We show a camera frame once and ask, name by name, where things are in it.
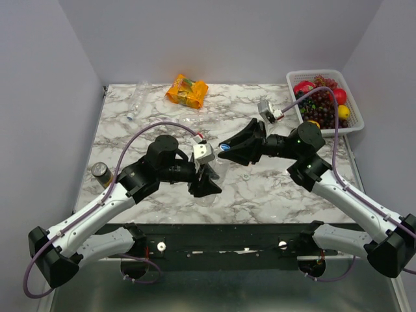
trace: screw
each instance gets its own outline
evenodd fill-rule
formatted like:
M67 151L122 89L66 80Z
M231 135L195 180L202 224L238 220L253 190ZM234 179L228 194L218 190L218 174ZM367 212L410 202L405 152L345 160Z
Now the screw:
M164 252L166 250L166 244L164 242L160 242L157 244L157 249L160 252Z
M287 249L287 243L284 240L279 241L279 248L282 250L286 250Z

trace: metal can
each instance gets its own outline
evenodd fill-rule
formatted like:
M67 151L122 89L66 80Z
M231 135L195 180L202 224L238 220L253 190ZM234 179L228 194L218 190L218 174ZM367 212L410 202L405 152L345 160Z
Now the metal can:
M112 172L109 170L109 167L101 161L92 165L91 173L104 189L110 185L114 177Z

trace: white wall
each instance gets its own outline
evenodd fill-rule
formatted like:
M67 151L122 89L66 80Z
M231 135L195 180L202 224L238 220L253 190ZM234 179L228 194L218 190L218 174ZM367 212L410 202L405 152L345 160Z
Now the white wall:
M30 312L27 234L70 215L102 84L56 0L2 1L0 29L0 310Z
M285 82L342 69L381 0L59 0L105 83Z
M416 1L385 0L343 70L365 121L350 136L365 190L403 215L416 214L415 34ZM402 277L416 311L416 276Z

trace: dark grapes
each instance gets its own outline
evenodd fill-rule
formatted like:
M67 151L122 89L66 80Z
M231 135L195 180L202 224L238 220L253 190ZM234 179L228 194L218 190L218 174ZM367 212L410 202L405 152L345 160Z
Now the dark grapes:
M315 77L314 83L316 86L327 86L332 89L338 86L333 79L325 79L321 75ZM304 92L299 91L295 96L298 99L304 94ZM313 120L318 122L322 130L335 129L335 107L330 99L329 92L315 92L300 102L298 106L301 110L300 116L304 121ZM339 127L347 128L348 122L339 120Z

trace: yellow fruit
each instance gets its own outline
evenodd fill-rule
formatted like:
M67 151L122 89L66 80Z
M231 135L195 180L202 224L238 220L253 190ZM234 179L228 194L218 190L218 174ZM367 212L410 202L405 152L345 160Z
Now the yellow fruit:
M338 117L339 119L346 120L350 116L350 110L345 105L338 106Z
M307 122L311 122L312 124L315 124L318 126L318 128L320 129L320 125L318 122L314 121L314 120L308 120Z

